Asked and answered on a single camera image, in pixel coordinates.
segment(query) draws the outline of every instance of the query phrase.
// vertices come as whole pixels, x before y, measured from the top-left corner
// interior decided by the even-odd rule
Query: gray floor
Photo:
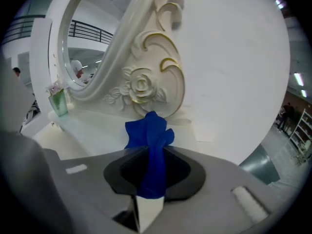
[[[296,155],[297,150],[287,136],[273,126],[240,166],[268,184],[285,202],[300,192],[311,170],[310,163],[299,165]]]

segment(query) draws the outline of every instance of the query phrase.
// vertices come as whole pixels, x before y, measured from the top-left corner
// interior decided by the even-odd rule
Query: glass vase
[[[50,96],[49,101],[50,101],[51,106],[53,107],[55,113],[58,116],[62,116],[64,114],[68,113],[64,90],[58,92],[57,94],[55,94],[53,96]]]

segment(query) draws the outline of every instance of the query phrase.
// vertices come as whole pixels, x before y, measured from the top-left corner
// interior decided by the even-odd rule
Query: fluorescent light
[[[294,76],[295,76],[295,78],[296,78],[298,84],[299,84],[300,86],[303,86],[304,84],[303,84],[303,80],[302,80],[302,78],[301,78],[301,75],[300,75],[299,73],[294,73]]]
[[[307,97],[307,92],[305,90],[301,90],[302,96]]]

